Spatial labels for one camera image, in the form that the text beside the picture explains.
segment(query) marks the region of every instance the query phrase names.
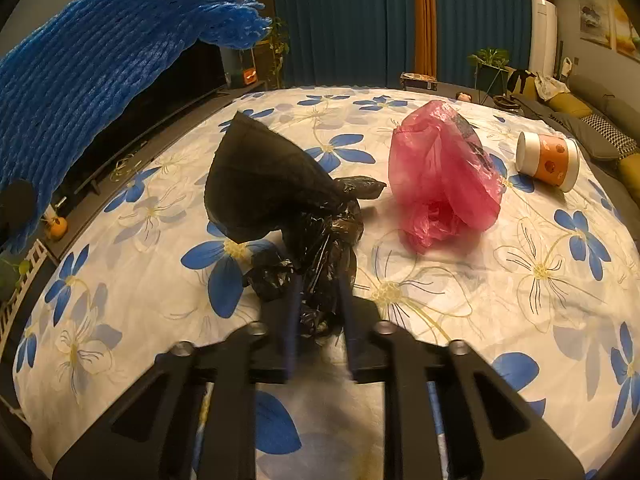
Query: white air conditioner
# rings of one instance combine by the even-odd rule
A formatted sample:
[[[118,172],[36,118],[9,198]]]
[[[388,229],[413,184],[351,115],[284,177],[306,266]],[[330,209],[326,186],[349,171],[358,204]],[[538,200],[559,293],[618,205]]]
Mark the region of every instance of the white air conditioner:
[[[558,10],[546,0],[531,0],[529,71],[553,77],[558,42]]]

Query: sofa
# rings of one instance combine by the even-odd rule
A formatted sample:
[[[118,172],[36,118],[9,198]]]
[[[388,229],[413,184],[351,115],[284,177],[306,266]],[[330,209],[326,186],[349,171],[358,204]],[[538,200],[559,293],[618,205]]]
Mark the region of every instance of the sofa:
[[[640,112],[583,75],[567,80],[571,93],[543,102],[533,77],[511,97],[525,117],[573,137],[640,250]]]

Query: curtain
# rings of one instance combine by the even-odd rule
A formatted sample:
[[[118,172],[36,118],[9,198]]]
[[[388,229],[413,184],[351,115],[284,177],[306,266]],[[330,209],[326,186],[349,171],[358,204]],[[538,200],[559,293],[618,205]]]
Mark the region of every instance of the curtain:
[[[415,0],[415,71],[436,76],[436,0]]]
[[[510,66],[529,67],[531,0],[436,0],[438,80],[473,87],[466,59],[480,48],[506,48]]]
[[[275,0],[287,85],[399,87],[414,68],[414,0]]]

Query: floral tablecloth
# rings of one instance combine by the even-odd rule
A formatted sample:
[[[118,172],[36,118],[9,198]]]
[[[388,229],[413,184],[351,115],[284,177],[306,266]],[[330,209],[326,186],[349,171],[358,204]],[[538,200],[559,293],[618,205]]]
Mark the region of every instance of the floral tablecloth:
[[[75,243],[18,347],[15,386],[39,465],[53,466],[156,354],[180,340],[220,341],[257,316],[241,276],[267,241],[224,239],[203,204],[214,152],[236,110],[296,142],[331,176],[388,182],[394,127],[433,98],[351,88],[251,94],[140,171]],[[597,469],[640,404],[636,247],[584,161],[566,195],[516,173],[519,132],[548,134],[546,124],[450,104],[476,128],[502,175],[497,223],[418,257],[399,242],[387,188],[362,202],[354,291],[425,341],[469,341],[585,471]],[[278,234],[268,238],[281,243]],[[339,339],[318,344],[289,384],[261,388],[258,476],[378,479],[382,423],[381,386],[351,383]]]

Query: orange curtain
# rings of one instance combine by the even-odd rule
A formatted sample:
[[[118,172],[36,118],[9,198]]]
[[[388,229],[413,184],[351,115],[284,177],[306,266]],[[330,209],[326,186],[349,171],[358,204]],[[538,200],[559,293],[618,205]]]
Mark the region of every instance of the orange curtain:
[[[436,0],[415,0],[415,71],[436,76]]]

